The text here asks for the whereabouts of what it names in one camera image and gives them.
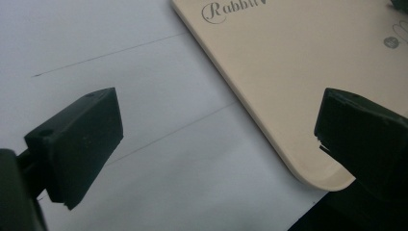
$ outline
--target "cream board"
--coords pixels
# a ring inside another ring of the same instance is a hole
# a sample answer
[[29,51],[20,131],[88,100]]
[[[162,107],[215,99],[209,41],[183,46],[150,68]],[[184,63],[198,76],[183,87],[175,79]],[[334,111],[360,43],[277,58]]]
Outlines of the cream board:
[[408,17],[387,0],[173,0],[173,8],[306,184],[338,191],[354,180],[314,136],[325,88],[407,115]]

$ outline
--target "black plastic jaw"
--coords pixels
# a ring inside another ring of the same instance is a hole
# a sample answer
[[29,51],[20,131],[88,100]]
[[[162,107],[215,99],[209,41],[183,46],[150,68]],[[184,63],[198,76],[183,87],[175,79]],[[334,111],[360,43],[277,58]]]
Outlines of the black plastic jaw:
[[326,89],[315,136],[369,192],[408,198],[408,119],[367,98]]

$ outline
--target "white surface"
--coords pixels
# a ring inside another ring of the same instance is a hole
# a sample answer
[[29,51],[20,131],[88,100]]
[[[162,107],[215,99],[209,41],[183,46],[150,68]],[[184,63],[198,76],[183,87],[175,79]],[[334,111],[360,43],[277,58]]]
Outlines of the white surface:
[[287,230],[324,195],[289,173],[169,1],[0,2],[1,147],[22,152],[109,87],[125,138],[73,211],[41,196],[50,230]]

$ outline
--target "drawn line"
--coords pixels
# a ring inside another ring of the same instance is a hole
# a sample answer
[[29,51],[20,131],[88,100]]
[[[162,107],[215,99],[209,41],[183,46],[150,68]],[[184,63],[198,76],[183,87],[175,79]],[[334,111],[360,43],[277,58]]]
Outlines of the drawn line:
[[148,143],[148,144],[145,145],[145,146],[142,146],[142,147],[138,148],[138,149],[136,149],[136,150],[130,152],[129,154],[126,154],[126,155],[120,157],[119,159],[114,160],[113,162],[110,162],[110,163],[106,164],[106,166],[110,166],[110,165],[112,165],[112,164],[114,164],[114,163],[116,163],[116,162],[118,162],[118,161],[120,161],[120,160],[122,160],[122,159],[124,159],[124,158],[127,158],[128,156],[130,156],[130,155],[132,155],[132,154],[134,154],[134,153],[136,153],[136,152],[138,152],[138,151],[144,149],[145,147],[148,147],[148,146],[150,146],[150,145],[152,145],[152,144],[154,144],[154,143],[156,143],[156,142],[158,142],[158,141],[161,141],[161,140],[163,140],[164,138],[166,138],[166,137],[168,137],[168,136],[171,136],[171,135],[173,135],[174,133],[179,132],[179,131],[181,131],[181,130],[187,128],[187,127],[189,127],[190,125],[193,125],[193,124],[195,124],[196,122],[199,122],[199,121],[203,120],[204,118],[206,118],[206,117],[208,117],[208,116],[212,116],[212,115],[214,115],[214,114],[216,114],[216,113],[218,113],[218,112],[220,112],[220,111],[222,111],[222,110],[224,110],[224,109],[226,109],[226,108],[228,108],[228,107],[230,107],[230,106],[232,106],[232,105],[234,105],[234,104],[236,104],[236,103],[237,103],[237,101],[235,101],[235,102],[233,102],[233,103],[230,103],[230,104],[228,104],[227,106],[224,106],[224,107],[222,107],[222,108],[220,108],[220,109],[217,109],[216,111],[214,111],[214,112],[212,112],[212,113],[210,113],[210,114],[208,114],[208,115],[204,115],[203,117],[201,117],[201,118],[199,118],[199,119],[197,119],[197,120],[195,120],[195,121],[193,121],[193,122],[191,122],[191,123],[189,123],[189,124],[187,124],[187,125],[185,125],[185,126],[179,128],[179,129],[177,129],[177,130],[175,130],[175,131],[172,131],[172,132],[170,132],[170,133],[164,135],[163,137],[158,138],[157,140]]
[[187,33],[187,32],[184,32],[184,33],[181,33],[181,34],[177,34],[177,35],[174,35],[174,36],[170,36],[170,37],[160,38],[160,39],[157,39],[157,40],[152,40],[152,41],[149,41],[149,42],[146,42],[146,43],[143,43],[143,44],[139,44],[139,45],[136,45],[136,46],[132,46],[132,47],[125,48],[125,49],[123,49],[123,50],[114,51],[114,52],[112,52],[112,53],[108,53],[108,54],[101,55],[101,56],[98,56],[98,57],[94,57],[94,58],[91,58],[91,59],[88,59],[88,60],[80,61],[80,62],[75,63],[75,64],[69,64],[69,65],[61,66],[61,67],[58,67],[58,68],[55,68],[55,69],[52,69],[52,70],[48,70],[48,71],[42,72],[42,73],[40,73],[40,74],[34,75],[34,76],[32,76],[32,78],[34,78],[34,77],[39,77],[39,76],[41,76],[41,75],[43,75],[43,74],[48,74],[48,73],[51,73],[51,72],[54,72],[54,71],[57,71],[57,70],[65,69],[65,68],[68,68],[68,67],[72,67],[72,66],[77,65],[77,64],[83,64],[83,63],[86,63],[86,62],[89,62],[89,61],[94,61],[94,60],[97,60],[97,59],[100,59],[100,58],[104,58],[104,57],[107,57],[107,56],[110,56],[110,55],[114,55],[114,54],[117,54],[117,53],[120,53],[120,52],[123,52],[123,51],[132,50],[132,49],[135,49],[135,48],[138,48],[138,47],[141,47],[141,46],[144,46],[144,45],[148,45],[148,44],[151,44],[151,43],[155,43],[155,42],[158,42],[158,41],[162,41],[162,40],[166,40],[166,39],[171,39],[171,38],[174,38],[174,37],[182,36],[182,35],[184,35],[184,34],[186,34],[186,33]]

